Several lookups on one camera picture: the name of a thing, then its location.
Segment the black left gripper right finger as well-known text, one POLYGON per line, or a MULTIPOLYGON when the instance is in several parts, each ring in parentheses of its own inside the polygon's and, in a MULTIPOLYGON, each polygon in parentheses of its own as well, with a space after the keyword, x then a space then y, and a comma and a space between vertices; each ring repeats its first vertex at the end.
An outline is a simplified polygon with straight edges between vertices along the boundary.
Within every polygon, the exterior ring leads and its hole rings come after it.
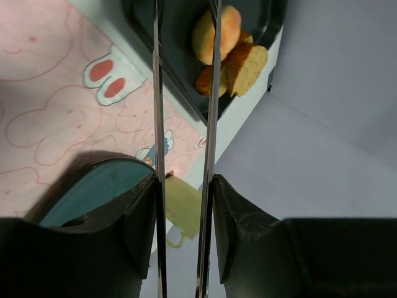
POLYGON ((227 297, 395 297, 396 220, 276 219, 213 179, 227 297))

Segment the silver metal tongs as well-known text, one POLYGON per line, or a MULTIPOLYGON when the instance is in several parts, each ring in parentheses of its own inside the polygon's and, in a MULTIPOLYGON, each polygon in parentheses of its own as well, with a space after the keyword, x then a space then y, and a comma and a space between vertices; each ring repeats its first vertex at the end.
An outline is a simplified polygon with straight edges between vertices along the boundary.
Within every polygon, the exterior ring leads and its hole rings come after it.
MULTIPOLYGON (((221 66, 221 1, 210 1, 210 13, 215 27, 213 45, 213 79, 210 91, 207 144, 203 171, 202 203, 197 260, 196 297, 208 296, 210 271, 210 245, 213 212, 213 177, 215 167, 216 129, 218 121, 218 96, 221 66)), ((164 4, 154 2, 153 21, 153 86, 154 86, 154 128, 155 128, 155 166, 156 166, 156 237, 158 254, 158 296, 167 297, 166 271, 166 195, 164 162, 164 116, 163 80, 161 55, 161 27, 164 4)))

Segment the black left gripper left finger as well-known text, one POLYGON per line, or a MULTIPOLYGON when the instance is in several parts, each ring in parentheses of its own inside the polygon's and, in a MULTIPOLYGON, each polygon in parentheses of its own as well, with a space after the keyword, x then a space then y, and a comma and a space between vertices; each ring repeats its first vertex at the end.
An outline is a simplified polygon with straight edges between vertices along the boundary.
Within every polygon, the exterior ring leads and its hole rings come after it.
POLYGON ((2 297, 138 297, 148 274, 155 177, 62 227, 1 219, 2 297))

